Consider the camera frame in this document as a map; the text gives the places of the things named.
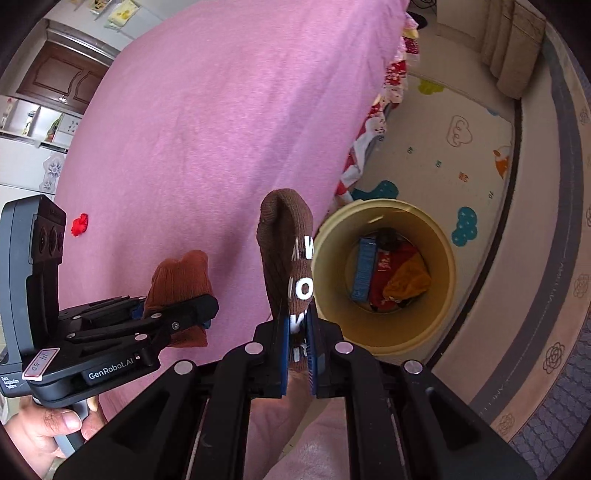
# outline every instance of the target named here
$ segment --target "finger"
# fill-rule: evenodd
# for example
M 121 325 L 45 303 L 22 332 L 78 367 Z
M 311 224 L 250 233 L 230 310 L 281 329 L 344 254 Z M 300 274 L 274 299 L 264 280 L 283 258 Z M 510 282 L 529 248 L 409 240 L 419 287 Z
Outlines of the finger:
M 98 411 L 99 410 L 99 396 L 95 395 L 94 397 L 90 397 L 86 400 L 86 404 L 90 411 Z
M 23 417 L 23 425 L 29 437 L 67 435 L 82 427 L 82 421 L 76 412 L 65 408 L 45 408 L 32 400 L 21 402 L 19 415 Z
M 82 422 L 82 436 L 85 440 L 90 440 L 106 423 L 105 416 L 100 409 L 90 411 Z

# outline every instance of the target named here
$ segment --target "floral cloth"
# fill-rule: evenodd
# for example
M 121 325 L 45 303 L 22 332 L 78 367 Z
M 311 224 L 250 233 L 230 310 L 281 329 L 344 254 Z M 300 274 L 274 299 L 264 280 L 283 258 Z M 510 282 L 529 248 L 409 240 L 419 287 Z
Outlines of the floral cloth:
M 39 185 L 39 190 L 46 193 L 55 193 L 57 182 L 60 179 L 61 169 L 64 166 L 66 156 L 63 153 L 54 152 L 51 156 L 43 162 L 45 169 L 45 176 Z
M 390 103 L 392 108 L 396 108 L 402 102 L 404 91 L 407 88 L 407 62 L 417 62 L 419 60 L 418 42 L 416 40 L 418 38 L 417 27 L 418 24 L 407 14 L 398 51 L 386 69 L 382 90 L 369 110 L 357 139 L 353 142 L 353 146 L 349 151 L 331 211 L 353 201 L 349 190 L 363 174 L 365 153 L 369 144 L 375 137 L 386 133 L 387 125 L 384 109 Z

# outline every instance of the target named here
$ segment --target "wooden cabinet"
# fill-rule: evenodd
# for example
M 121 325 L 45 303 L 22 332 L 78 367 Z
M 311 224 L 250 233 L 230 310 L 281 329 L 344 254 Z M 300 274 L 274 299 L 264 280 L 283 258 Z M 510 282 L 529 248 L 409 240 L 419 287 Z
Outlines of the wooden cabinet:
M 56 43 L 46 42 L 17 93 L 84 114 L 108 67 Z

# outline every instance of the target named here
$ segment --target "clothes in bucket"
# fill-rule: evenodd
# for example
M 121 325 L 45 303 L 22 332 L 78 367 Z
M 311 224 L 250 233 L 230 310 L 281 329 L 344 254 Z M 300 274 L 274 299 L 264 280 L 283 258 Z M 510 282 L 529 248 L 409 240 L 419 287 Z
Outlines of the clothes in bucket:
M 351 300 L 366 310 L 390 313 L 408 306 L 431 286 L 418 249 L 394 228 L 359 239 Z

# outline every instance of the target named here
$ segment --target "blue box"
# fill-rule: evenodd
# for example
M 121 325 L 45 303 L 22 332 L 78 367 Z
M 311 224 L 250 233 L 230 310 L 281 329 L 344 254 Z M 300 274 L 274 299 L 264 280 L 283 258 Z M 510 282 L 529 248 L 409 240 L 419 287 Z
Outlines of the blue box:
M 378 246 L 375 238 L 363 237 L 359 240 L 357 271 L 355 272 L 351 300 L 367 301 L 371 277 L 374 274 L 375 255 L 377 251 Z

